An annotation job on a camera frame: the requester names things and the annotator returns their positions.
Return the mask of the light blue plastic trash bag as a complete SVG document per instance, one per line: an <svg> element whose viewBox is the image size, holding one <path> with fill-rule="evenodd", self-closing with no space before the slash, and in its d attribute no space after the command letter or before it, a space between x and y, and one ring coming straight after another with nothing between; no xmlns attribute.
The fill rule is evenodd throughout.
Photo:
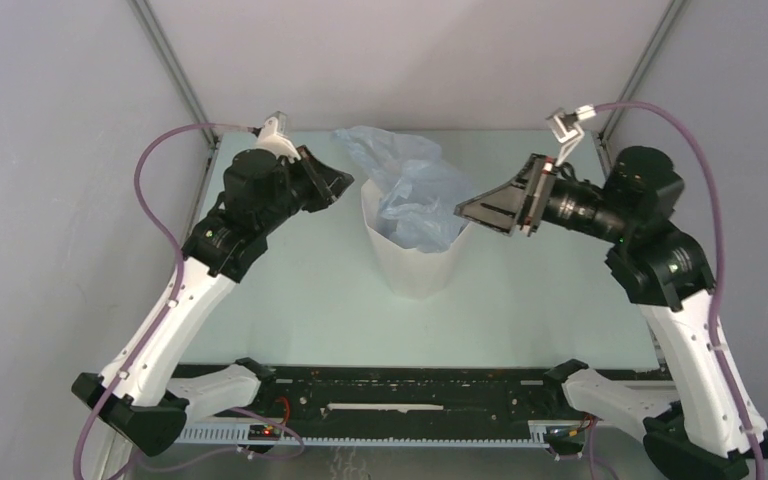
<svg viewBox="0 0 768 480"><path fill-rule="evenodd" d="M382 193L374 219L383 236L423 253L452 246L467 224L455 207L477 191L438 143L369 126L338 129L333 137Z"/></svg>

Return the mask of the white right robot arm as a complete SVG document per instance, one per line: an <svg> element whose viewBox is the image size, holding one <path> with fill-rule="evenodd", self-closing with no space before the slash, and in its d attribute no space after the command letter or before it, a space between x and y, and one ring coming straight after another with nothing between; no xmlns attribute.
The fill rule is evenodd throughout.
<svg viewBox="0 0 768 480"><path fill-rule="evenodd" d="M669 479L742 479L749 458L768 460L768 423L733 370L704 250L671 221L683 189L672 160L651 147L622 150L599 186L534 154L511 180L454 212L505 235L546 222L608 242L611 276L640 308L677 391L673 401L650 396L573 359L543 376L548 414L610 423Z"/></svg>

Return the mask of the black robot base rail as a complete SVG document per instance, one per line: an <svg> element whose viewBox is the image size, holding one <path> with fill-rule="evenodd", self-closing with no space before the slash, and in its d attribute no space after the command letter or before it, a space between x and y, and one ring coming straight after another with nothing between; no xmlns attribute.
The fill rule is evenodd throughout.
<svg viewBox="0 0 768 480"><path fill-rule="evenodd" d="M276 366L250 411L301 436L524 439L538 421L588 423L540 369Z"/></svg>

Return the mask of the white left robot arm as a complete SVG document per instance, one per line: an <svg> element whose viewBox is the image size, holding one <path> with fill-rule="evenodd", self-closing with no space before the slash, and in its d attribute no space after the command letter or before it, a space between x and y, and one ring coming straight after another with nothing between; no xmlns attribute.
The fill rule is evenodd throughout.
<svg viewBox="0 0 768 480"><path fill-rule="evenodd" d="M266 253L268 236L299 212L329 208L353 182L306 146L295 157L239 152L215 203L179 249L164 294L101 373L78 376L73 394L149 457L204 418L237 407L257 417L271 412L274 376L250 358L198 377L173 374L210 313Z"/></svg>

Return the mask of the white octagonal trash bin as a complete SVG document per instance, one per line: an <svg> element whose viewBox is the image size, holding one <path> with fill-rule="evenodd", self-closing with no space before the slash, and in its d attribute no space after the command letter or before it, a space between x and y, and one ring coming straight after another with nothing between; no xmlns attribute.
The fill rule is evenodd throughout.
<svg viewBox="0 0 768 480"><path fill-rule="evenodd" d="M474 228L466 226L451 247L439 253L405 249L382 234L377 210L383 194L371 181L361 187L361 210L372 249L391 291L401 297L423 300L447 287L454 277Z"/></svg>

